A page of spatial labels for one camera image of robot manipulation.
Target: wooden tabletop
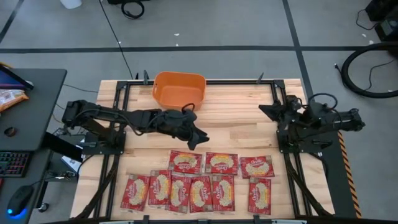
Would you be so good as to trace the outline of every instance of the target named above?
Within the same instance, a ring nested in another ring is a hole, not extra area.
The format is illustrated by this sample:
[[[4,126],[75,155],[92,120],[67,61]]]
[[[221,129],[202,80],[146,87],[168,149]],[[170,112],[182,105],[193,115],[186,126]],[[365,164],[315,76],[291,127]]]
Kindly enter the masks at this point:
[[[101,82],[97,104],[112,107],[116,82],[117,80]],[[288,95],[305,99],[299,79],[286,79],[285,86]],[[130,90],[128,110],[159,108],[152,98],[151,91],[152,86],[133,86]],[[258,109],[260,104],[272,104],[271,89],[268,85],[207,85],[203,106],[200,111],[195,112],[198,116],[195,124],[208,133],[210,141],[198,145],[194,152],[203,155],[206,152],[228,152],[239,154],[239,157],[271,155],[275,171],[275,177],[271,178],[272,210],[271,215],[264,215],[264,218],[293,218],[285,163],[283,155],[279,153],[275,135],[277,123],[272,122]],[[235,178],[236,211],[233,214],[211,212],[176,215],[148,206],[143,212],[131,213],[121,210],[120,204],[129,174],[149,175],[152,169],[166,169],[171,149],[189,151],[186,142],[172,139],[170,136],[159,133],[136,136],[130,128],[126,128],[126,131],[125,153],[120,159],[114,194],[111,217],[113,220],[142,220],[144,215],[149,215],[151,220],[252,218],[253,214],[248,212],[249,181],[241,176]],[[302,154],[301,159],[307,187],[326,210],[334,213],[321,161],[308,154]],[[78,215],[97,191],[102,161],[103,156],[94,156],[81,168],[71,217]],[[303,200],[299,188],[296,189],[300,211],[303,214]],[[106,192],[101,215],[105,214],[107,199]]]

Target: snack packet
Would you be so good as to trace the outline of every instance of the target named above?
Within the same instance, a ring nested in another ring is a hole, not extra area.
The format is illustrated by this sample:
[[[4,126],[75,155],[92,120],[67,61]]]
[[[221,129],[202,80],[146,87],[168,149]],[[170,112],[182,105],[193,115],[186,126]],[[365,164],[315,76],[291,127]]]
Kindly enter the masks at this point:
[[[171,170],[150,172],[148,205],[167,205],[172,189]]]
[[[143,211],[147,200],[149,179],[148,176],[131,174],[120,207]]]
[[[0,90],[0,112],[28,99],[24,90]]]
[[[192,178],[190,190],[190,212],[212,212],[211,182],[209,176]]]
[[[271,180],[250,177],[249,183],[249,212],[270,215]]]
[[[213,176],[213,210],[235,211],[234,176]]]
[[[238,155],[206,152],[206,173],[238,174]]]
[[[166,210],[180,213],[188,212],[191,177],[172,175],[172,192]]]
[[[275,177],[271,156],[241,157],[242,177]]]
[[[187,174],[201,173],[201,154],[171,151],[169,169]]]

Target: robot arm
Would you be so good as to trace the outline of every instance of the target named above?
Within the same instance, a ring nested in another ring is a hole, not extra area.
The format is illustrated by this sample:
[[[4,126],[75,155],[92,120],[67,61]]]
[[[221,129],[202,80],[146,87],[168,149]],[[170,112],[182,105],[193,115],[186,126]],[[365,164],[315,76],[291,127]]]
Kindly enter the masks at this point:
[[[207,133],[194,125],[196,114],[190,110],[135,110],[121,111],[119,109],[89,103],[85,100],[70,101],[67,104],[62,122],[69,128],[81,126],[91,133],[111,138],[110,129],[104,128],[94,119],[125,124],[132,128],[136,135],[158,132],[187,141],[188,147],[194,150],[197,144],[209,141]]]
[[[360,131],[365,126],[355,108],[338,112],[326,104],[313,102],[303,105],[301,99],[294,95],[287,95],[285,102],[285,105],[278,101],[273,105],[259,105],[259,108],[271,120],[278,122],[279,135],[284,135],[285,143],[290,145],[332,131]],[[303,113],[298,112],[301,108],[305,109]]]

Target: orange bowl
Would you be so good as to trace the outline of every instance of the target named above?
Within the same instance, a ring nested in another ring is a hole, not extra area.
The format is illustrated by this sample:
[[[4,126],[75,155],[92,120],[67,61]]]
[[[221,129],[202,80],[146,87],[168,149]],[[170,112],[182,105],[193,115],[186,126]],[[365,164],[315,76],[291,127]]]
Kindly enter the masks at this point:
[[[205,99],[206,78],[194,73],[160,72],[152,89],[152,96],[166,109],[181,110],[193,103],[199,110]]]

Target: black metal frame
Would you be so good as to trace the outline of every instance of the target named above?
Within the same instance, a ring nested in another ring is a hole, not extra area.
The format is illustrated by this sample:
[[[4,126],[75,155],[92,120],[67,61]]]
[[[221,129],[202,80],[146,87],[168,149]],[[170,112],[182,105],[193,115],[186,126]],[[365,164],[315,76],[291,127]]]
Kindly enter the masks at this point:
[[[154,81],[148,80],[148,79],[145,79],[142,81],[139,81],[139,80],[118,81],[118,83],[116,85],[116,92],[115,92],[115,96],[114,96],[113,108],[117,108],[119,105],[121,90],[125,89],[122,110],[127,111],[131,87],[132,86],[140,86],[140,85],[153,85],[153,84],[154,84]],[[258,79],[258,80],[207,80],[206,84],[207,85],[269,85],[271,88],[272,99],[274,101],[279,100],[278,94],[277,94],[277,89],[279,88],[279,90],[282,94],[282,96],[281,96],[282,102],[285,103],[286,91],[285,91],[285,83],[283,80],[261,80],[261,77],[260,77],[260,79]],[[119,131],[123,131],[124,128],[125,128],[124,125],[120,126]],[[302,163],[301,163],[299,153],[294,154],[294,157],[295,157],[295,163],[296,163],[298,177],[301,180],[300,185],[301,186],[303,185],[305,187],[305,179],[304,179],[303,168],[302,168]],[[285,159],[286,169],[287,170],[291,169],[292,167],[289,167],[292,165],[292,163],[290,161],[289,153],[284,153],[284,159]],[[118,165],[119,165],[119,160],[120,160],[120,156],[115,155],[113,162],[114,162],[114,164],[116,164],[116,167],[118,167]],[[109,163],[109,156],[105,155],[98,186],[102,185],[104,182],[104,179],[106,177],[106,171],[108,170],[108,163]],[[298,217],[298,216],[300,216],[300,210],[299,210],[299,203],[297,200],[297,192],[295,189],[295,179],[290,175],[290,172],[287,172],[287,173],[288,173],[287,178],[288,178],[288,182],[289,182],[290,196],[292,198],[293,211],[294,211],[295,217]],[[109,195],[108,195],[108,201],[107,201],[107,205],[106,205],[106,216],[105,216],[108,219],[111,218],[111,213],[112,213],[114,189],[116,186],[116,178],[117,178],[117,175],[115,175],[113,177],[113,179],[110,183],[110,187],[109,187]],[[102,201],[102,198],[101,198],[101,200],[98,201],[98,203],[95,207],[95,210],[94,210],[95,212],[94,212],[94,216],[93,216],[94,218],[100,217],[101,201]],[[304,191],[303,191],[303,201],[304,201],[304,205],[305,205],[306,215],[311,216],[312,211],[311,211],[310,202],[308,201],[308,198]],[[222,222],[233,222],[233,221],[234,220],[223,220]],[[240,222],[240,223],[260,223],[260,222],[266,222],[266,221],[268,221],[268,220],[260,220],[257,215],[254,215],[253,220],[238,220],[238,222]]]

